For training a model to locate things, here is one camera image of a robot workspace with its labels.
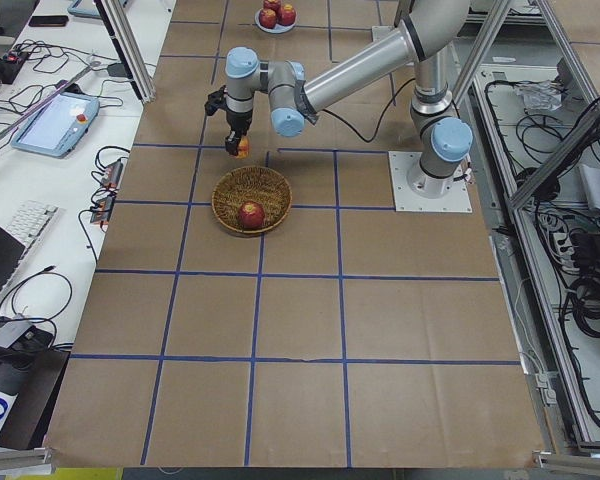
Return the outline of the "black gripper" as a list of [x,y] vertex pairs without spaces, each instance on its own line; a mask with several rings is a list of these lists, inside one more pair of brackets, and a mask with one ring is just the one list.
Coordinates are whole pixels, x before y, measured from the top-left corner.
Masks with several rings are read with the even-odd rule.
[[229,134],[225,137],[225,150],[233,156],[241,155],[242,136],[246,136],[250,129],[253,118],[253,111],[235,112],[231,109],[226,111],[226,120],[230,127]]

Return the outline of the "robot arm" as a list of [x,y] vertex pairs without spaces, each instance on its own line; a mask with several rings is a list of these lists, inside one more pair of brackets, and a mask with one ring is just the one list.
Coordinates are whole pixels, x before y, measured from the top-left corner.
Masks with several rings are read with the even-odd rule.
[[209,96],[205,108],[225,111],[225,149],[238,157],[247,150],[241,142],[251,125],[256,93],[267,95],[276,133],[295,137],[331,105],[412,64],[410,115],[423,151],[406,175],[407,184],[421,197],[441,198],[449,193],[473,142],[470,127],[449,111],[453,93],[443,71],[446,48],[469,10],[467,1],[402,1],[388,34],[313,79],[305,78],[297,62],[264,61],[252,49],[235,47],[226,58],[227,82]]

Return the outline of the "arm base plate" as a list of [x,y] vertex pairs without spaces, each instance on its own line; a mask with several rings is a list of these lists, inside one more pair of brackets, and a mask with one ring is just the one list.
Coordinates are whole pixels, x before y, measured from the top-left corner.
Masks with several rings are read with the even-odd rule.
[[389,171],[396,212],[458,213],[473,212],[460,165],[445,179],[428,176],[420,165],[420,152],[389,151]]

